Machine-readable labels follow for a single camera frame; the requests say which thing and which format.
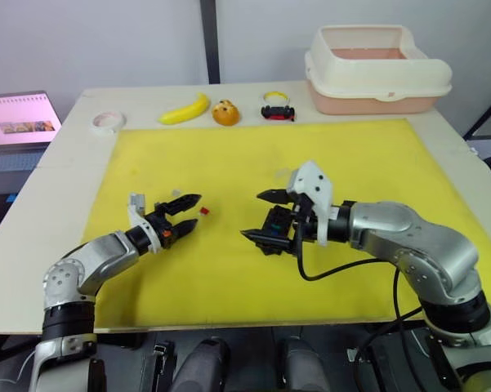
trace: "laptop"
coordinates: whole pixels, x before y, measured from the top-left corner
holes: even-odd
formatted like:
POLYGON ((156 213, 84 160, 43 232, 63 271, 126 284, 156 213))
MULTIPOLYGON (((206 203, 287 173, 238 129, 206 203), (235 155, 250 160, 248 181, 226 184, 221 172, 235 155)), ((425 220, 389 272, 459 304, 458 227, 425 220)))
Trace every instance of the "laptop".
POLYGON ((60 127, 46 92, 0 95, 0 194, 20 191, 60 127))

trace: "laptop keyboard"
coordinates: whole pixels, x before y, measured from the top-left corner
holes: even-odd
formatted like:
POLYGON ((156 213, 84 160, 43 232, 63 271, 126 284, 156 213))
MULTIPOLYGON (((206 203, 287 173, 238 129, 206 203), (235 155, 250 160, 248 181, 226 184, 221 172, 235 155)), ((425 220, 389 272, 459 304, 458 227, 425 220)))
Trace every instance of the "laptop keyboard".
POLYGON ((0 172, 32 171, 43 155, 43 151, 0 154, 0 172))

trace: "laptop screen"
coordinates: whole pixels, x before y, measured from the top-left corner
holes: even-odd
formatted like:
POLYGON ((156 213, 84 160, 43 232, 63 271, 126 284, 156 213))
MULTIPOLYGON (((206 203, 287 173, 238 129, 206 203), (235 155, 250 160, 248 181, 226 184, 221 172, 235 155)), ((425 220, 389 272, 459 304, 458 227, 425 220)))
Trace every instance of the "laptop screen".
POLYGON ((49 143, 60 127, 46 92, 0 96, 0 146, 49 143))

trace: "white tape roll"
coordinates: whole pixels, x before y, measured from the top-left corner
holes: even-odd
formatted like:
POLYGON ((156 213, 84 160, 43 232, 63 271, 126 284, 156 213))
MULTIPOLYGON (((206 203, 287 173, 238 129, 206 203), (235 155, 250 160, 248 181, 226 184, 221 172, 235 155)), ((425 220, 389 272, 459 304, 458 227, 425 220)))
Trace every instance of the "white tape roll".
POLYGON ((91 122, 91 130, 95 133, 114 134, 125 125, 125 116, 116 111, 97 114, 91 122))

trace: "toy orange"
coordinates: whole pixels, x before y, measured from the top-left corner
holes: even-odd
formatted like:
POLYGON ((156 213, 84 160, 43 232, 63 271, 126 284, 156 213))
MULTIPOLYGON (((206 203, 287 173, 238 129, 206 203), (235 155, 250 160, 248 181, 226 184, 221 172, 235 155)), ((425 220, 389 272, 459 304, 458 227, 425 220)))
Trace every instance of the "toy orange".
POLYGON ((218 124, 235 125, 239 121, 239 111, 229 100, 221 100, 212 108, 212 117, 218 124))

